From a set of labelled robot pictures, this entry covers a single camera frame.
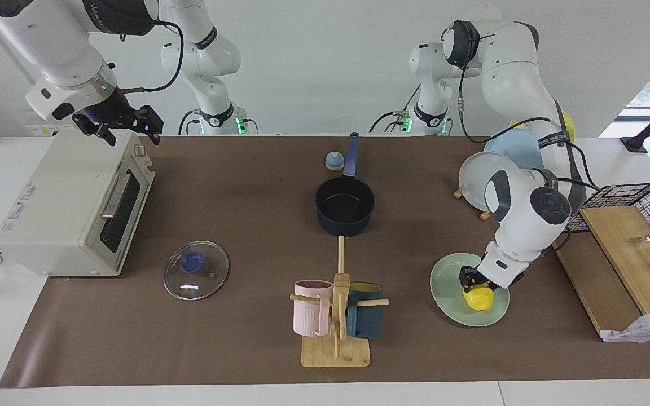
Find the oven window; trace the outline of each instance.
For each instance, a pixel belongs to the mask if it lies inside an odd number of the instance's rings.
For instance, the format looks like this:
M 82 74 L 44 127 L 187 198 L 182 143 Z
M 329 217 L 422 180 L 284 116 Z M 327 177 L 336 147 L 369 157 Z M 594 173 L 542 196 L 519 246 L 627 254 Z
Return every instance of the oven window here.
M 131 170 L 127 170 L 131 175 L 127 188 L 124 190 L 122 201 L 119 203 L 119 211 L 114 218 L 107 219 L 104 223 L 104 228 L 100 233 L 100 241 L 111 251 L 117 252 L 119 243 L 124 236 L 124 229 L 127 228 L 129 218 L 134 210 L 134 205 L 137 203 L 137 196 L 139 196 L 140 185 L 137 178 Z

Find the green light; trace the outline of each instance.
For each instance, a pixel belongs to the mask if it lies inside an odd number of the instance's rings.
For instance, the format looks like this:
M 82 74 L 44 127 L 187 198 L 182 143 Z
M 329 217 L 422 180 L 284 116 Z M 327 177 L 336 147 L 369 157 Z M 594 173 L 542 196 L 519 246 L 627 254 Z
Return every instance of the green light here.
M 453 125 L 453 120 L 447 118 L 446 124 L 443 126 L 443 129 L 441 129 L 441 134 L 448 133 L 452 125 Z
M 237 119 L 237 128 L 240 134 L 245 134 L 245 132 L 247 132 L 247 124 L 245 124 L 245 121 L 243 121 L 242 118 Z
M 413 127 L 413 119 L 410 117 L 407 117 L 407 121 L 405 121 L 405 124 L 403 124 L 403 131 L 405 132 L 410 132 L 410 129 Z

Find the light blue plate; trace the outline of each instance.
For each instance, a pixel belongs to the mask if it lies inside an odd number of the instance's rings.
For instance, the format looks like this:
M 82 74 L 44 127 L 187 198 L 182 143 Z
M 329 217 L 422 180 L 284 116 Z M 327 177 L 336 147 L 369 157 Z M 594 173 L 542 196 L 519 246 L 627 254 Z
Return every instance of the light blue plate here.
M 519 169 L 543 169 L 543 158 L 538 149 L 536 134 L 526 129 L 512 129 L 485 143 L 485 151 L 493 151 L 510 158 Z
M 451 319 L 471 327 L 485 327 L 503 318 L 511 303 L 508 289 L 493 291 L 493 308 L 488 311 L 475 311 L 468 306 L 463 297 L 463 288 L 458 275 L 462 265 L 475 267 L 480 257 L 465 252 L 450 254 L 441 258 L 431 272 L 431 293 L 438 307 Z

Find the black saucepan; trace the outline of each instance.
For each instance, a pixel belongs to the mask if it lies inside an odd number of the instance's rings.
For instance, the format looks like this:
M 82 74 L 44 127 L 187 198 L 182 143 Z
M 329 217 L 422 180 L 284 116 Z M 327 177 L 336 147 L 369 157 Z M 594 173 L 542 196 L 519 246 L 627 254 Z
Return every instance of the black saucepan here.
M 318 223 L 333 236 L 352 237 L 363 231 L 375 207 L 375 195 L 367 183 L 355 177 L 359 134 L 350 134 L 343 176 L 325 180 L 315 194 Z

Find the dark blue mug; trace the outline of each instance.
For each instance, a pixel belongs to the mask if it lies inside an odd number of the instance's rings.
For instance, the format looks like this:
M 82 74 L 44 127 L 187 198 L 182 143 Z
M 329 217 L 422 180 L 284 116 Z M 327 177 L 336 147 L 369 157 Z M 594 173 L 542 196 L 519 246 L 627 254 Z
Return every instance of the dark blue mug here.
M 359 301 L 371 301 L 385 298 L 381 285 L 369 282 L 350 283 L 348 295 L 348 335 L 356 338 L 374 339 L 383 329 L 383 312 L 385 306 L 361 306 Z

